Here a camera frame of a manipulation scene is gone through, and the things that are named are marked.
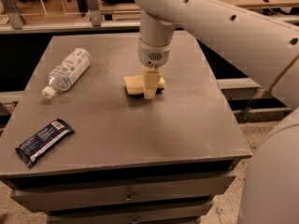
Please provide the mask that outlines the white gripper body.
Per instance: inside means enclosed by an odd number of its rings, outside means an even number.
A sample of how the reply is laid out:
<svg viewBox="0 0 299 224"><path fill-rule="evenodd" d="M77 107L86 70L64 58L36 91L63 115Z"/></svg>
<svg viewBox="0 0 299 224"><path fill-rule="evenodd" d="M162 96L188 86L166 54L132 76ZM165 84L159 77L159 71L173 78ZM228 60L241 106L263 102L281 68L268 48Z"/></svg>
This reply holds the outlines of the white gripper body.
<svg viewBox="0 0 299 224"><path fill-rule="evenodd" d="M138 58L148 68L163 66L169 58L176 25L142 11L139 29Z"/></svg>

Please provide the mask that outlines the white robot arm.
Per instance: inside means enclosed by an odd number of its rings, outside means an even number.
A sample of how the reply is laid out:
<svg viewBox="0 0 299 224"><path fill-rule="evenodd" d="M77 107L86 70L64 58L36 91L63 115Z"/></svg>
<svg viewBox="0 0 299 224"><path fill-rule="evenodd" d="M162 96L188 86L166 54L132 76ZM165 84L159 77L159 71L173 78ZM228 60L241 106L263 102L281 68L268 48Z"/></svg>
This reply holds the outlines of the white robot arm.
<svg viewBox="0 0 299 224"><path fill-rule="evenodd" d="M218 0L135 2L138 56L148 69L166 63L180 27L292 110L251 158L237 224L299 224L299 29Z"/></svg>

